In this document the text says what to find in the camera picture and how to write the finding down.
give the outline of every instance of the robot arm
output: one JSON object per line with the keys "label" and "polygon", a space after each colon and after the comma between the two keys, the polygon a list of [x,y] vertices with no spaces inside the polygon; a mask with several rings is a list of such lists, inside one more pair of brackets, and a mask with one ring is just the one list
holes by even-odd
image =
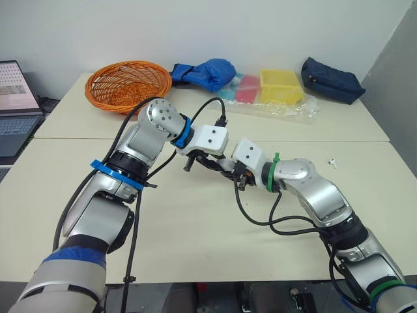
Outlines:
{"label": "robot arm", "polygon": [[247,177],[253,177],[254,185],[261,189],[287,190],[298,198],[315,227],[326,233],[321,239],[341,261],[340,273],[362,305],[373,304],[378,313],[417,312],[417,290],[405,285],[395,261],[311,161],[279,160],[278,156],[272,161],[256,144],[243,139],[235,147],[228,169],[244,182],[241,189]]}
{"label": "robot arm", "polygon": [[149,185],[148,170],[166,141],[188,157],[187,171],[196,160],[238,179],[241,189],[256,185],[297,196],[315,226],[326,230],[324,240],[343,262],[341,271],[357,298],[369,303],[369,297],[377,295],[381,313],[414,312],[403,309],[417,307],[417,291],[403,284],[395,262],[363,227],[337,187],[318,175],[310,161],[272,161],[246,139],[238,143],[231,158],[225,158],[226,128],[191,127],[189,118],[159,98],[140,111],[138,124],[126,132],[105,164],[92,163],[97,172],[66,216],[64,243],[42,262],[10,313],[100,311],[106,254],[123,245],[133,224],[134,214],[125,203],[132,203]]}

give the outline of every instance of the green ring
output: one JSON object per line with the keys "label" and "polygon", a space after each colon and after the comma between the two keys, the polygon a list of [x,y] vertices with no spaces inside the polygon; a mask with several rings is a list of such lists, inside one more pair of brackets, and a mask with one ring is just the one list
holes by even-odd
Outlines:
{"label": "green ring", "polygon": [[272,163],[271,167],[269,168],[269,173],[268,173],[268,183],[266,184],[266,189],[267,189],[269,192],[274,192],[274,191],[272,190],[272,181],[273,181],[273,179],[274,179],[274,171],[275,171],[275,168],[276,168],[276,164],[277,164],[279,161],[280,161],[280,154],[279,154],[279,153],[275,153],[275,157],[274,157],[273,163]]}
{"label": "green ring", "polygon": [[371,294],[369,295],[369,303],[372,303],[375,297],[385,289],[396,286],[396,285],[402,285],[403,282],[396,280],[390,280],[389,282],[383,282],[381,285],[378,285],[374,290],[372,290]]}

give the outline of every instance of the orange basket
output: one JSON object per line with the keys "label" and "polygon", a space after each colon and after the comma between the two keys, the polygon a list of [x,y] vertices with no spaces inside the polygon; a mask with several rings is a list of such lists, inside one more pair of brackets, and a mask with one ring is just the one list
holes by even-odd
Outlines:
{"label": "orange basket", "polygon": [[85,84],[85,96],[97,108],[127,114],[146,98],[165,96],[171,85],[171,75],[163,67],[126,61],[95,72]]}

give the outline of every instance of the yellow container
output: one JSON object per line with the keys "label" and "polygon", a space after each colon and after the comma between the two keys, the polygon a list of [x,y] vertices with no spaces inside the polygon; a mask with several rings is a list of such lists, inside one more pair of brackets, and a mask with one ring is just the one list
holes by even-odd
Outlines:
{"label": "yellow container", "polygon": [[261,103],[296,104],[304,93],[292,70],[260,70]]}

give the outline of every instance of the plastic bag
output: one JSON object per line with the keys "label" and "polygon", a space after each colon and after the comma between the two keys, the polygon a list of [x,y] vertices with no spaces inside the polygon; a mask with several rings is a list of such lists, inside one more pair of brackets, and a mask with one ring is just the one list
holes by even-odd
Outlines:
{"label": "plastic bag", "polygon": [[[268,103],[262,103],[260,98],[265,99],[259,85],[257,76],[237,74],[232,82],[218,91],[216,95],[223,99],[228,112],[247,115],[286,119],[301,123],[312,123],[319,111],[317,98],[303,93],[303,100],[296,104],[289,104],[288,99],[300,97],[299,90],[283,89],[274,92],[274,96]],[[218,110],[218,104],[213,103],[211,108]]]}

